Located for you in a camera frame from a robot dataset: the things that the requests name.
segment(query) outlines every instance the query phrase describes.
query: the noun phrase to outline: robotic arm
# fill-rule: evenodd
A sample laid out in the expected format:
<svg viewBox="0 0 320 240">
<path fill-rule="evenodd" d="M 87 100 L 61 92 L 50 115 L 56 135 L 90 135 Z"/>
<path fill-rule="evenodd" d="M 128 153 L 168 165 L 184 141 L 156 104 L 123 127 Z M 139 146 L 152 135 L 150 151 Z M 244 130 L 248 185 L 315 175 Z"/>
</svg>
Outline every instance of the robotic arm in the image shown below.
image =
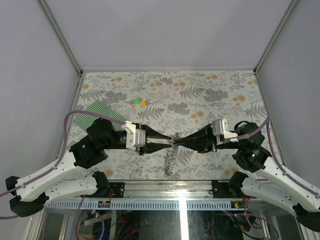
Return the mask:
<svg viewBox="0 0 320 240">
<path fill-rule="evenodd" d="M 278 166 L 270 152 L 261 147 L 264 140 L 265 137 L 255 123 L 239 122 L 233 131 L 229 131 L 228 121 L 217 119 L 187 137 L 176 139 L 174 144 L 202 154 L 237 149 L 232 157 L 242 169 L 271 181 L 277 187 L 255 180 L 245 173 L 235 172 L 228 182 L 229 190 L 237 196 L 242 193 L 278 206 L 296 217 L 305 227 L 320 232 L 320 189 L 284 165 Z"/>
<path fill-rule="evenodd" d="M 148 139 L 170 140 L 171 137 L 162 135 L 147 125 L 127 121 L 122 128 L 122 131 L 115 131 L 109 120 L 98 118 L 86 130 L 87 136 L 64 154 L 59 165 L 56 166 L 57 161 L 54 161 L 31 175 L 8 177 L 5 180 L 8 191 L 22 186 L 12 192 L 14 198 L 9 202 L 11 210 L 20 217 L 27 217 L 61 199 L 80 195 L 108 196 L 110 185 L 103 172 L 97 171 L 83 179 L 61 182 L 67 176 L 107 159 L 104 149 L 131 149 L 144 155 L 171 147 L 171 144 L 148 142 Z"/>
</svg>

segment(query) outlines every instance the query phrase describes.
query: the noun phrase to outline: striped fabric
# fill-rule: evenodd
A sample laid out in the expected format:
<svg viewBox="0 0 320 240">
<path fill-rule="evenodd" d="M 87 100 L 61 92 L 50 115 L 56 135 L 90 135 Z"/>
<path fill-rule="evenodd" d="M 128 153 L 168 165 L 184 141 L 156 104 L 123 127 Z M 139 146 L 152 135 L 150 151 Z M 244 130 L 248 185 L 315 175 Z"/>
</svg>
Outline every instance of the striped fabric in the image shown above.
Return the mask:
<svg viewBox="0 0 320 240">
<path fill-rule="evenodd" d="M 127 121 L 127 119 L 120 114 L 118 114 L 116 111 L 114 111 L 110 106 L 104 104 L 100 100 L 96 100 L 94 103 L 92 103 L 86 111 L 100 114 L 109 118 L 117 119 L 120 121 Z M 96 116 L 91 116 L 88 114 L 80 114 L 74 119 L 74 123 L 77 124 L 82 130 L 86 130 L 88 127 L 92 125 L 92 123 L 97 119 Z M 116 131 L 122 130 L 122 125 L 116 122 L 112 122 L 113 128 Z"/>
</svg>

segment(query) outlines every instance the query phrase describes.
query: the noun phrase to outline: bright light strip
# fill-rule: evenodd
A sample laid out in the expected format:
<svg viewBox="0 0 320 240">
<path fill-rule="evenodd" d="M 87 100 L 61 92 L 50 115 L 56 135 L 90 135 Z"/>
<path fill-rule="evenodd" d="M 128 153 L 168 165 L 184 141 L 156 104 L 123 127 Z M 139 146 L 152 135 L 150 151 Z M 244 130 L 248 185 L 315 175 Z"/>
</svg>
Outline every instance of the bright light strip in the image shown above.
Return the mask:
<svg viewBox="0 0 320 240">
<path fill-rule="evenodd" d="M 189 240 L 187 201 L 185 198 L 179 199 L 179 211 L 180 211 L 181 240 Z"/>
</svg>

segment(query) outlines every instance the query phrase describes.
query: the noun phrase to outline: printed leaf pattern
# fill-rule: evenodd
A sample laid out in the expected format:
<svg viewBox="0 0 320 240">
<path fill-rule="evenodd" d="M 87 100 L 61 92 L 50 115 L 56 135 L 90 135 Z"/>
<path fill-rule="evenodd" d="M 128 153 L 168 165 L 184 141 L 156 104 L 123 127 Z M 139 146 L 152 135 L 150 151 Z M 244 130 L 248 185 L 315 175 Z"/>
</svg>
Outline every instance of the printed leaf pattern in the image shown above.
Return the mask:
<svg viewBox="0 0 320 240">
<path fill-rule="evenodd" d="M 204 88 L 191 86 L 191 87 L 187 87 L 186 90 L 182 90 L 180 94 L 182 98 L 184 97 L 184 99 L 186 99 L 187 97 L 193 99 L 193 98 L 199 98 L 204 91 L 205 91 Z"/>
<path fill-rule="evenodd" d="M 142 121 L 144 120 L 157 120 L 161 114 L 165 111 L 164 108 L 160 108 L 160 107 L 148 107 L 146 108 L 144 111 L 140 111 L 138 113 L 139 119 L 142 119 Z"/>
<path fill-rule="evenodd" d="M 150 103 L 146 107 L 133 104 L 137 98 Z M 243 120 L 261 125 L 267 116 L 253 71 L 87 72 L 76 109 L 85 110 L 97 99 L 129 121 L 147 124 L 166 136 L 178 132 L 182 138 L 215 119 L 228 119 L 231 130 Z M 86 135 L 72 123 L 68 148 Z M 150 141 L 168 143 L 163 139 Z M 262 146 L 268 149 L 268 142 Z M 108 149 L 108 160 L 68 179 L 82 179 L 99 170 L 111 180 L 226 180 L 239 169 L 232 149 L 199 154 L 177 146 L 170 174 L 166 175 L 168 149 L 145 156 L 134 150 Z"/>
</svg>

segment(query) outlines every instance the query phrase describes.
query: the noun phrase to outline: gray wall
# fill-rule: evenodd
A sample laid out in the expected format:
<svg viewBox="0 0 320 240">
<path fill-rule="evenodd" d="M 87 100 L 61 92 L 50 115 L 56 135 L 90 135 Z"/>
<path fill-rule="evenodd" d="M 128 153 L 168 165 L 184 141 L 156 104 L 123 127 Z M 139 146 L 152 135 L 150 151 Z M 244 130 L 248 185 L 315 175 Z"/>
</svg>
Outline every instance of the gray wall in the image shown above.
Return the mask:
<svg viewBox="0 0 320 240">
<path fill-rule="evenodd" d="M 259 73 L 289 167 L 318 187 L 319 13 L 319 0 L 301 0 Z"/>
<path fill-rule="evenodd" d="M 47 2 L 84 69 L 253 69 L 291 0 Z"/>
<path fill-rule="evenodd" d="M 77 74 L 35 0 L 0 0 L 0 192 L 53 160 Z M 12 216 L 7 195 L 0 216 Z M 19 240 L 28 218 L 0 220 Z"/>
</svg>

